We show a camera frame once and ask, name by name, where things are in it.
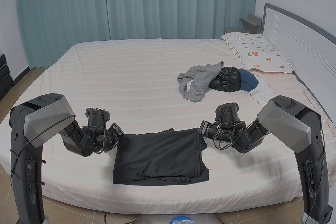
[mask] white bed sheet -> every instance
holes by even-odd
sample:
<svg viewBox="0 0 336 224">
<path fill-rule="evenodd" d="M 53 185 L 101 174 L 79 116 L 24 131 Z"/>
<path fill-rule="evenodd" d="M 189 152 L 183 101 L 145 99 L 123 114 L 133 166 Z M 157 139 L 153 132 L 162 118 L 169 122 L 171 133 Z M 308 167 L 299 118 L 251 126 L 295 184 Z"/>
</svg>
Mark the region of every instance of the white bed sheet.
<svg viewBox="0 0 336 224">
<path fill-rule="evenodd" d="M 223 40 L 150 39 L 80 43 L 35 80 L 16 104 L 41 94 L 64 94 L 80 125 L 87 107 L 106 109 L 109 124 L 125 133 L 159 132 L 198 127 L 213 121 L 215 109 L 226 102 L 239 104 L 247 124 L 263 107 L 247 92 L 209 89 L 200 102 L 183 99 L 177 75 L 191 66 L 239 65 Z M 336 130 L 314 98 L 295 76 L 262 73 L 276 95 L 290 96 L 322 115 L 330 185 L 336 177 Z M 9 115 L 0 125 L 0 162 L 10 171 Z M 185 186 L 128 186 L 112 184 L 116 151 L 88 158 L 65 149 L 59 135 L 44 144 L 43 194 L 89 209 L 115 213 L 187 214 L 227 212 L 270 205 L 302 196 L 293 152 L 273 135 L 248 154 L 235 149 L 208 148 L 202 159 L 210 168 L 209 181 Z"/>
</svg>

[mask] blue garment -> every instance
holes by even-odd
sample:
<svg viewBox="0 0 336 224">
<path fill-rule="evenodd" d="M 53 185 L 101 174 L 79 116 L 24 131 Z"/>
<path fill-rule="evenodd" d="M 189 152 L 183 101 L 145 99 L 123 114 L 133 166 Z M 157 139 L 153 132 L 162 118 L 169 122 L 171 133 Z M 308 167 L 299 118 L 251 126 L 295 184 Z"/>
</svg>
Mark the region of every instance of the blue garment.
<svg viewBox="0 0 336 224">
<path fill-rule="evenodd" d="M 253 74 L 244 69 L 238 69 L 238 71 L 241 76 L 241 90 L 250 92 L 258 86 L 259 81 L 255 78 Z"/>
</svg>

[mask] gray cloth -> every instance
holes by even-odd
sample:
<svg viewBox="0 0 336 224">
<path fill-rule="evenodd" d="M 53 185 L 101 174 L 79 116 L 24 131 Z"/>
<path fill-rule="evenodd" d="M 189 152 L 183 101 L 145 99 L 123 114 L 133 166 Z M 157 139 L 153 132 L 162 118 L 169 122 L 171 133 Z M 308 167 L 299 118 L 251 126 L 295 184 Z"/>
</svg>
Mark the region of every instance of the gray cloth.
<svg viewBox="0 0 336 224">
<path fill-rule="evenodd" d="M 224 67 L 224 62 L 207 64 L 206 66 L 193 66 L 186 73 L 177 77 L 178 89 L 184 99 L 192 102 L 203 98 L 210 82 L 219 74 Z"/>
</svg>

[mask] white pillow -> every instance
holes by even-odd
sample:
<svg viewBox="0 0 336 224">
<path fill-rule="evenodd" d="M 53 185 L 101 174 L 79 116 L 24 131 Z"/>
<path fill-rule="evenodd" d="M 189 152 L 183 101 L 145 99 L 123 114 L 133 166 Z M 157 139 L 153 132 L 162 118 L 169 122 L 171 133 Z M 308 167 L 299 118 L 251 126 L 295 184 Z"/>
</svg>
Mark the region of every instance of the white pillow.
<svg viewBox="0 0 336 224">
<path fill-rule="evenodd" d="M 242 69 L 289 74 L 294 70 L 287 58 L 260 33 L 227 33 L 221 38 L 232 50 Z"/>
</svg>

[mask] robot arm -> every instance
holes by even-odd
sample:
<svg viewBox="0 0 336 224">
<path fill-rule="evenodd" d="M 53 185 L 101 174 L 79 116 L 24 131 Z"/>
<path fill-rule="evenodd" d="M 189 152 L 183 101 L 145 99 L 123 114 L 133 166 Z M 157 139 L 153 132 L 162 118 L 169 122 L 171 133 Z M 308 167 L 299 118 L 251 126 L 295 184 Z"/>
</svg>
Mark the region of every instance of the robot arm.
<svg viewBox="0 0 336 224">
<path fill-rule="evenodd" d="M 42 203 L 41 164 L 43 144 L 59 133 L 67 150 L 83 157 L 113 149 L 123 131 L 113 124 L 110 113 L 88 108 L 88 126 L 79 127 L 64 95 L 50 93 L 12 108 L 11 183 L 19 224 L 48 224 Z"/>
<path fill-rule="evenodd" d="M 228 103 L 216 109 L 214 123 L 203 121 L 198 133 L 226 143 L 240 153 L 260 145 L 272 133 L 294 151 L 301 179 L 304 210 L 303 224 L 325 224 L 331 218 L 328 205 L 328 169 L 321 136 L 321 116 L 304 104 L 285 96 L 268 101 L 247 128 L 239 120 L 238 104 Z"/>
</svg>

